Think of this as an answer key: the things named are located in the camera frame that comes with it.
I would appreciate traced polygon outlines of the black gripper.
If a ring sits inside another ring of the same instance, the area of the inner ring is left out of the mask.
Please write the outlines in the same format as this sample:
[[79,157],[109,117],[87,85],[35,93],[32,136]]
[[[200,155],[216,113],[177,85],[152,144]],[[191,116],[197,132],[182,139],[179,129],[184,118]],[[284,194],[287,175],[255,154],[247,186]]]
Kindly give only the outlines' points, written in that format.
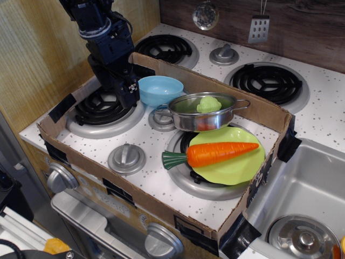
[[140,99],[139,84],[129,63],[110,63],[106,66],[92,55],[88,56],[88,62],[101,86],[105,90],[113,90],[124,108],[136,106]]

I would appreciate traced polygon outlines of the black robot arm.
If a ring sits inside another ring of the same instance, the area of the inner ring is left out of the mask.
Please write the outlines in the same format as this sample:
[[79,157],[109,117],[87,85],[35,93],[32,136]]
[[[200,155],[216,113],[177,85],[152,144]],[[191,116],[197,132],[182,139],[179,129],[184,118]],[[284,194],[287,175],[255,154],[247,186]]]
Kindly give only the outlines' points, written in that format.
[[113,1],[60,1],[90,52],[88,63],[105,90],[114,90],[123,108],[140,99],[138,78],[128,61],[134,52],[133,27]]

